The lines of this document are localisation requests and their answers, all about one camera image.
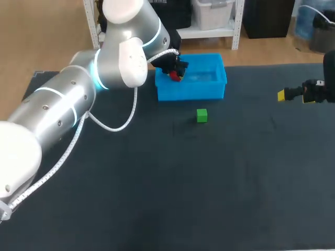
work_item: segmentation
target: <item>robotic arm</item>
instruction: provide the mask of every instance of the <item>robotic arm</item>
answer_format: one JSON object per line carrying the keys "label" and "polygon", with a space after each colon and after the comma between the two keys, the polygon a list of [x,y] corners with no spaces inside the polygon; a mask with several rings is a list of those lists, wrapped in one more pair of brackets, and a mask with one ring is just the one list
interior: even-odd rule
{"label": "robotic arm", "polygon": [[323,59],[325,80],[309,79],[297,88],[285,88],[278,93],[278,101],[293,100],[302,96],[304,103],[335,102],[335,51],[325,54]]}
{"label": "robotic arm", "polygon": [[[31,185],[43,154],[92,108],[98,92],[143,85],[147,59],[179,49],[178,33],[169,35],[147,0],[105,0],[103,11],[107,31],[102,48],[78,52],[7,121],[0,121],[0,222],[10,217],[7,205]],[[187,63],[177,50],[158,58],[154,66],[184,76]]]}

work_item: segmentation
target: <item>black trash bin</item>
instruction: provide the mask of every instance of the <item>black trash bin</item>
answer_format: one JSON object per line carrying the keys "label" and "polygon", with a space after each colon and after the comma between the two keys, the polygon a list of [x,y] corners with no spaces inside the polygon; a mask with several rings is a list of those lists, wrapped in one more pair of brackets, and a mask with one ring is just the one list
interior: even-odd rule
{"label": "black trash bin", "polygon": [[287,36],[295,0],[245,0],[243,24],[249,38]]}
{"label": "black trash bin", "polygon": [[151,0],[149,2],[167,30],[191,26],[191,0]]}
{"label": "black trash bin", "polygon": [[[335,11],[325,10],[323,14],[335,22]],[[335,24],[331,24],[320,14],[317,14],[313,21],[314,33],[309,43],[312,51],[327,53],[335,50]]]}

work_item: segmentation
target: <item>blue plastic bin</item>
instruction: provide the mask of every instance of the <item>blue plastic bin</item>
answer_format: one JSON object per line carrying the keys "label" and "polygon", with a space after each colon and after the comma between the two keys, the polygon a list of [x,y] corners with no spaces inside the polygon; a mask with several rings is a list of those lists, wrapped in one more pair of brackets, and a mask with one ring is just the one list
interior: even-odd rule
{"label": "blue plastic bin", "polygon": [[223,99],[227,76],[220,54],[182,55],[189,63],[184,79],[175,82],[156,69],[155,83],[159,101]]}

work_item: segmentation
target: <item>shelf leg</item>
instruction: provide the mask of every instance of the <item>shelf leg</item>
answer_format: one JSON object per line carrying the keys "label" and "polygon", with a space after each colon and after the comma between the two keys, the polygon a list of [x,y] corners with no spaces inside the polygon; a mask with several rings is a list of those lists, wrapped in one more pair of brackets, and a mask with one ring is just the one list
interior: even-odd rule
{"label": "shelf leg", "polygon": [[244,0],[236,0],[235,5],[236,5],[236,14],[235,14],[234,36],[232,39],[232,47],[231,47],[232,50],[237,50],[239,48]]}
{"label": "shelf leg", "polygon": [[88,27],[90,29],[92,44],[95,49],[100,48],[98,34],[95,27],[95,20],[94,20],[94,0],[83,0],[84,7],[86,12],[86,18],[88,22]]}

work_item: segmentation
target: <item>blue water jug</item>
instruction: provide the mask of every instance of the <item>blue water jug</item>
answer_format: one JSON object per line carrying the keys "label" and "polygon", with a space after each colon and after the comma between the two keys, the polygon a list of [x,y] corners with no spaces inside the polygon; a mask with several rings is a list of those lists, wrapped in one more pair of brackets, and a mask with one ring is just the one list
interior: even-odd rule
{"label": "blue water jug", "polygon": [[317,12],[311,8],[304,7],[310,6],[322,12],[325,9],[335,10],[335,0],[302,0],[295,28],[295,35],[310,40],[313,36],[313,20]]}

